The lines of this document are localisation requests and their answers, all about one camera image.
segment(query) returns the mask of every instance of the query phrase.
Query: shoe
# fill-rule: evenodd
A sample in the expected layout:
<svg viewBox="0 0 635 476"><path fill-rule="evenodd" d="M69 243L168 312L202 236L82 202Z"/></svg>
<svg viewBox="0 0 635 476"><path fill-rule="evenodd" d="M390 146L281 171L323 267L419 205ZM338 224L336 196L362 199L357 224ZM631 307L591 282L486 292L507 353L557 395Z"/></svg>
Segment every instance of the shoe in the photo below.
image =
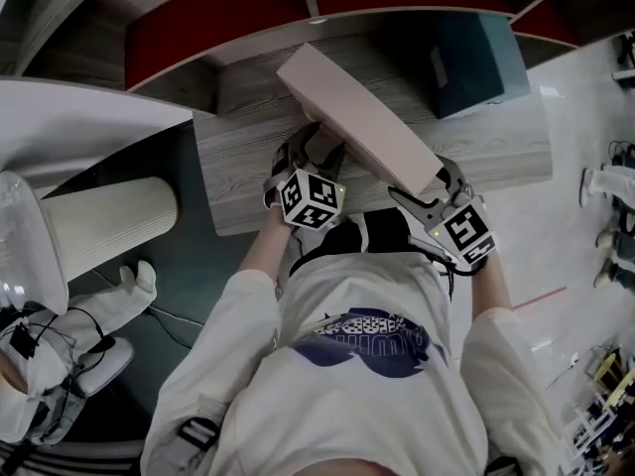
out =
<svg viewBox="0 0 635 476"><path fill-rule="evenodd" d="M590 197L590 192L588 191L588 186L591 182L591 171L588 168L584 168L582 170L582 176L579 179L579 194L577 200L579 201L579 205L584 208L588 204L588 198Z"/></svg>
<svg viewBox="0 0 635 476"><path fill-rule="evenodd" d="M593 279L593 287L599 289L613 282L614 267L615 263L613 263L610 259L604 261L601 270L595 276L595 279Z"/></svg>
<svg viewBox="0 0 635 476"><path fill-rule="evenodd" d="M595 238L596 249L610 249L613 247L613 232L604 229Z"/></svg>

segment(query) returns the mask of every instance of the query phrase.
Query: white cylinder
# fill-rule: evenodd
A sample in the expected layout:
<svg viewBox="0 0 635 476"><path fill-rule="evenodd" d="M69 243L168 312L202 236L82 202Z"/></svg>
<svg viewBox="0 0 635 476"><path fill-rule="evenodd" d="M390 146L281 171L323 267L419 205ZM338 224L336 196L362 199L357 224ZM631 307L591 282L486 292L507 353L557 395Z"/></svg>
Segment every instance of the white cylinder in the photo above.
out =
<svg viewBox="0 0 635 476"><path fill-rule="evenodd" d="M160 178L143 178L41 201L66 281L172 229L177 199Z"/></svg>

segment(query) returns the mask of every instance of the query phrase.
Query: beige box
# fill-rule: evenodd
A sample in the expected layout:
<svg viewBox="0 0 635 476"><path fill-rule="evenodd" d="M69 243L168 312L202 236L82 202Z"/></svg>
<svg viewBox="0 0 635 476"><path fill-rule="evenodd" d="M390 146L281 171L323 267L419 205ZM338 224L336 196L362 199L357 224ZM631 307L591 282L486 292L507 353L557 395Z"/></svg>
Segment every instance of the beige box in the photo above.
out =
<svg viewBox="0 0 635 476"><path fill-rule="evenodd" d="M418 195L442 168L395 113L313 46L299 48L278 75L307 116L341 138L380 179Z"/></svg>

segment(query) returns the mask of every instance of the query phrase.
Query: dark trousers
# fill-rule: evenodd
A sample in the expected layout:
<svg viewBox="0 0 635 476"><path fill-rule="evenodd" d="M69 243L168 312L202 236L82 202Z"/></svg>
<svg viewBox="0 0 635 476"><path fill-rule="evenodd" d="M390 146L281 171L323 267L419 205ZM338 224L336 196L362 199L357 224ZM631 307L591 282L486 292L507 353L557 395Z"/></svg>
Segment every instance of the dark trousers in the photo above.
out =
<svg viewBox="0 0 635 476"><path fill-rule="evenodd" d="M382 254L388 252L421 252L408 243L410 229L406 218L397 208L369 211L364 213L368 230L368 252ZM359 226L346 220L333 227L324 236L319 247L311 250L291 267L289 276L309 261L321 256L355 254L361 252L362 238Z"/></svg>
<svg viewBox="0 0 635 476"><path fill-rule="evenodd" d="M635 238L626 233L615 233L613 234L613 249L618 258L635 263ZM635 294L635 273L615 265L610 276L611 281Z"/></svg>

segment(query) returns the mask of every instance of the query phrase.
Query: blue graphic print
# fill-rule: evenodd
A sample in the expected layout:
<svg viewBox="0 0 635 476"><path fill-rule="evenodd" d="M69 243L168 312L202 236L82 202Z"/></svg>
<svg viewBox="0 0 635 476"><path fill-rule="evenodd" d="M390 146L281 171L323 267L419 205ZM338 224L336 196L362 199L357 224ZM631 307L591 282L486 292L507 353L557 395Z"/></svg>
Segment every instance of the blue graphic print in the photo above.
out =
<svg viewBox="0 0 635 476"><path fill-rule="evenodd" d="M431 345L445 361L444 349L431 341L422 326L377 308L352 308L332 323L294 341L291 347L320 367L358 357L376 374L405 378L425 369Z"/></svg>

